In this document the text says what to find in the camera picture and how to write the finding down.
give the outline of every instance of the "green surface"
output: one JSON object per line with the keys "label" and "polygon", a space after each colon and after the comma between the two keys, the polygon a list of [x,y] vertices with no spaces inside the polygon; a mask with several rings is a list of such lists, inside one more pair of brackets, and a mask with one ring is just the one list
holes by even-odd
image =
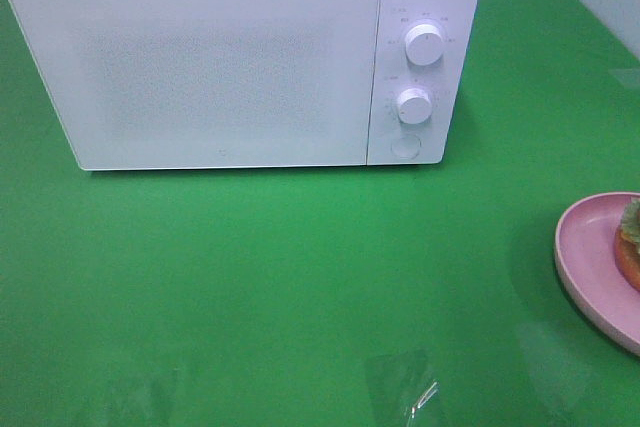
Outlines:
{"label": "green surface", "polygon": [[0,0],[0,425],[383,427],[411,352],[450,425],[638,425],[552,253],[640,190],[637,67],[577,0],[480,0],[439,165],[88,174]]}

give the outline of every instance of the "white microwave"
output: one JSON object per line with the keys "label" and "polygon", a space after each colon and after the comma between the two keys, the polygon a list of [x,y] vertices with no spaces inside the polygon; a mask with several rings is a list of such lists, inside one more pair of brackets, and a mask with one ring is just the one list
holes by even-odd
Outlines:
{"label": "white microwave", "polygon": [[436,163],[477,0],[9,0],[85,170]]}

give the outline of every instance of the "white knob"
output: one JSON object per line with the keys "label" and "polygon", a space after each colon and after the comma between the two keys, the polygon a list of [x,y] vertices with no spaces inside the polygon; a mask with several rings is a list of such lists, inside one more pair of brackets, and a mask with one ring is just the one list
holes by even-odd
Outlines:
{"label": "white knob", "polygon": [[405,124],[420,124],[431,117],[433,106],[429,94],[421,89],[407,89],[398,96],[398,117]]}
{"label": "white knob", "polygon": [[407,58],[415,65],[433,64],[444,52],[443,37],[433,24],[416,25],[404,38]]}

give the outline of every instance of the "pink plate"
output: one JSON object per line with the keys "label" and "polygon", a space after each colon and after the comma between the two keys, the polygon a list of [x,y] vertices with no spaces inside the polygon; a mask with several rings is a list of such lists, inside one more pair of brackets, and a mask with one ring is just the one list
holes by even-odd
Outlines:
{"label": "pink plate", "polygon": [[580,310],[618,344],[640,355],[640,292],[622,277],[613,238],[624,207],[640,192],[582,199],[556,228],[556,267]]}

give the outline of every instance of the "bread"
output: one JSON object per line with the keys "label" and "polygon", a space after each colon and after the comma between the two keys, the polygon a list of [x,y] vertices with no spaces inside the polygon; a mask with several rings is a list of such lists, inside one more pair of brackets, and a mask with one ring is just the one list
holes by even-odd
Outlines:
{"label": "bread", "polygon": [[616,229],[613,250],[618,270],[640,292],[640,199],[626,207]]}

